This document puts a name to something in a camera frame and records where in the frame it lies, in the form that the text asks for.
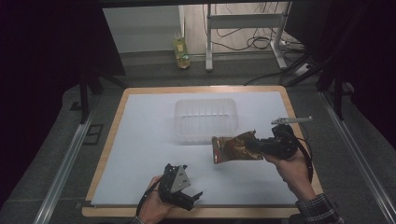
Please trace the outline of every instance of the wooden frame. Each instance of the wooden frame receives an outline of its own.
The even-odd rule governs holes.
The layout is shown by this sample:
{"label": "wooden frame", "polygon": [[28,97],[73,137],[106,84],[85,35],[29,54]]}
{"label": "wooden frame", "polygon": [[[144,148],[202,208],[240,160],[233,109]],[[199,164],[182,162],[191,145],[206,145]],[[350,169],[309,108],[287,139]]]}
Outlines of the wooden frame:
{"label": "wooden frame", "polygon": [[[108,134],[102,156],[93,176],[86,203],[90,203],[105,170],[108,156],[114,143],[125,104],[130,94],[158,94],[158,93],[204,93],[204,92],[248,92],[248,91],[278,91],[290,118],[295,118],[289,96],[285,88],[280,86],[212,86],[212,87],[162,87],[162,88],[130,88],[123,93],[116,116]],[[303,138],[298,124],[291,124],[297,137]],[[323,192],[318,176],[314,172],[312,186],[316,194]],[[133,217],[135,207],[82,207],[82,214],[86,217]],[[296,207],[196,207],[190,212],[181,208],[172,209],[168,218],[289,218],[299,213]]]}

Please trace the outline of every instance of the wall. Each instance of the wall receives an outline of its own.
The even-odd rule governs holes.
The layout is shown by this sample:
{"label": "wall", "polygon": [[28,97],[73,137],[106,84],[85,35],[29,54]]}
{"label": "wall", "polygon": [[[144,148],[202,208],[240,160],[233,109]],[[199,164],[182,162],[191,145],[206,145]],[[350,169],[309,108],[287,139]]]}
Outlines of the wall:
{"label": "wall", "polygon": [[107,24],[119,53],[173,50],[181,32],[179,7],[104,8]]}

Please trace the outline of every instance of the metal rail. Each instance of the metal rail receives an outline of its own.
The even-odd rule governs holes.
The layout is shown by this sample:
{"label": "metal rail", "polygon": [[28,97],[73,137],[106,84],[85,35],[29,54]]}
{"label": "metal rail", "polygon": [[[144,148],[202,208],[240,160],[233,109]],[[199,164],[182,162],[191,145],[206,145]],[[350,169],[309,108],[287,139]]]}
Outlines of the metal rail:
{"label": "metal rail", "polygon": [[64,184],[66,183],[67,177],[70,174],[79,149],[81,148],[85,134],[87,133],[91,124],[98,102],[99,96],[94,96],[92,99],[92,109],[87,117],[86,122],[78,125],[78,129],[64,155],[64,160],[59,167],[58,173],[53,179],[52,184],[49,187],[49,191],[47,192],[47,195],[41,204],[40,209],[38,210],[37,216],[35,217],[35,224],[46,224],[50,222],[50,217],[52,216],[56,203],[58,202],[62,190],[64,189]]}
{"label": "metal rail", "polygon": [[391,198],[388,196],[381,182],[376,178],[375,173],[373,172],[369,163],[361,153],[361,150],[358,144],[353,139],[352,134],[349,132],[348,127],[343,121],[341,121],[337,117],[337,115],[333,111],[332,101],[329,98],[329,96],[323,92],[320,92],[319,95],[324,100],[325,105],[327,106],[327,110],[330,116],[332,117],[332,121],[334,122],[335,127],[337,128],[337,131],[341,134],[341,137],[344,140],[346,148],[348,149],[350,155],[352,156],[352,159],[358,166],[358,169],[361,172],[361,175],[363,176],[363,179],[365,180],[368,188],[373,193],[374,198],[379,205],[379,208],[381,209],[388,223],[395,224],[396,210]]}

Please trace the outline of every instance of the clear plastic container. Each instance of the clear plastic container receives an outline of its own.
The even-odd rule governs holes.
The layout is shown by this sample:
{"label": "clear plastic container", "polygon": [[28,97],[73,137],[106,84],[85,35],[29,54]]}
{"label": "clear plastic container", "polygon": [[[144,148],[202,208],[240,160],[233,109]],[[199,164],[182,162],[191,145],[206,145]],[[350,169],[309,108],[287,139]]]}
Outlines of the clear plastic container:
{"label": "clear plastic container", "polygon": [[179,100],[175,108],[175,129],[187,142],[209,143],[213,136],[233,136],[238,126],[233,99]]}

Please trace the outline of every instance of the human hand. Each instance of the human hand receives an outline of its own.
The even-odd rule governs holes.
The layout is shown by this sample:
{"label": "human hand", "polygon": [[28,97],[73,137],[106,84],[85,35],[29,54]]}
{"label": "human hand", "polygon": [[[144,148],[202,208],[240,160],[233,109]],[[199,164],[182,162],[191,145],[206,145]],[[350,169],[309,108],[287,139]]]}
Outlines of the human hand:
{"label": "human hand", "polygon": [[[151,182],[148,185],[151,187],[155,182],[157,182],[161,178],[160,175],[154,176],[151,179]],[[168,213],[170,212],[171,208],[173,207],[170,203],[163,203],[160,198],[160,194],[158,193],[158,184],[154,191],[152,191],[147,199],[143,202],[142,208],[139,213],[139,218],[145,224],[156,224],[163,220]]]}
{"label": "human hand", "polygon": [[300,150],[287,160],[281,160],[275,156],[264,153],[264,158],[276,166],[277,172],[283,181],[288,184],[299,201],[310,201],[317,197],[308,178],[308,168],[305,157]]}

